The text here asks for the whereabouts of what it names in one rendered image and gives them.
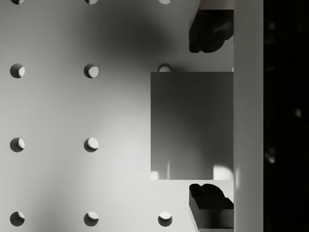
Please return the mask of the grey cube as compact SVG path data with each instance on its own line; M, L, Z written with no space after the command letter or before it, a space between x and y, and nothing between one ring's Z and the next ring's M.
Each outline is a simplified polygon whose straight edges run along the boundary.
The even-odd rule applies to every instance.
M232 72L151 74L152 180L232 180Z

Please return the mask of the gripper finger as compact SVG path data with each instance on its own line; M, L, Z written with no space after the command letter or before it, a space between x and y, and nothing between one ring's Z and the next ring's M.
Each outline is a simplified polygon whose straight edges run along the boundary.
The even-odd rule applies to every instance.
M191 184L189 207L198 230L234 228L234 204L216 185Z
M234 34L233 10L201 10L189 30L191 53L212 53L219 50Z

